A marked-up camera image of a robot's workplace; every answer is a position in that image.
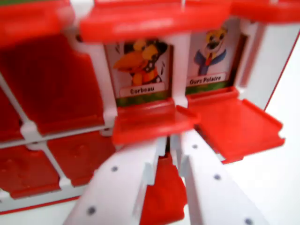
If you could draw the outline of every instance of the yellow cartoon character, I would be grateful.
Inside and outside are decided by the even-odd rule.
[[[140,39],[134,43],[125,43],[124,56],[113,68],[130,73],[133,86],[162,82],[155,63],[167,48],[168,45],[158,39]]]
[[[222,27],[219,30],[210,30],[206,34],[206,46],[204,49],[205,56],[203,56],[200,50],[197,51],[194,62],[198,64],[198,75],[206,75],[209,66],[214,65],[222,61],[226,56],[226,49],[219,54],[224,38],[227,34],[227,29]]]

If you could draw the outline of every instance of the red plastic flap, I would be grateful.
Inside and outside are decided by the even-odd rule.
[[[140,225],[164,225],[184,218],[186,189],[169,153],[160,157],[155,183],[147,186]]]
[[[235,88],[187,96],[188,108],[201,116],[200,129],[226,159],[280,146],[282,124],[247,100]]]
[[[131,7],[94,7],[80,22],[84,41],[113,42],[210,30],[220,27],[230,12],[228,4],[187,5],[182,10],[179,2],[154,5],[143,2],[144,5]]]
[[[232,14],[262,23],[300,22],[300,1],[233,0]]]
[[[63,35],[1,49],[0,71],[42,134],[104,124],[91,59]]]
[[[102,137],[99,131],[49,140],[47,144],[73,186],[87,184],[94,171],[115,153],[111,138]]]
[[[60,178],[42,150],[16,146],[0,152],[0,188],[12,198],[60,189]]]
[[[181,0],[114,0],[114,1],[103,1],[94,0],[96,7],[124,7],[124,6],[146,6],[153,4],[164,4],[164,3],[181,3]]]
[[[196,113],[187,108],[175,107],[170,98],[166,101],[146,103],[119,109],[115,120],[112,142],[129,144],[160,136],[178,134],[200,122]]]
[[[26,39],[60,33],[75,18],[68,0],[0,7],[0,47]]]

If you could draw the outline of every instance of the red tie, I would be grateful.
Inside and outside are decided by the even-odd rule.
[[[206,62],[205,62],[205,65],[206,65],[206,66],[209,66],[209,65],[210,65],[210,63],[211,63],[211,58],[212,58],[212,53],[210,53],[210,55],[208,56],[208,58],[207,58],[207,60],[206,60]]]

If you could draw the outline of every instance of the character card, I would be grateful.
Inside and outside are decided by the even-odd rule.
[[[234,18],[220,29],[192,34],[186,94],[229,85],[239,38],[239,20]]]
[[[158,39],[106,45],[117,106],[169,96],[170,46]]]

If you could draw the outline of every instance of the blue jacket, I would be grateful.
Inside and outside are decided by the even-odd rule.
[[[198,75],[206,75],[208,71],[208,67],[222,61],[225,58],[225,56],[226,56],[226,49],[220,55],[215,57],[208,66],[206,66],[205,65],[206,58],[198,50],[194,58],[194,62],[200,66],[198,70]]]

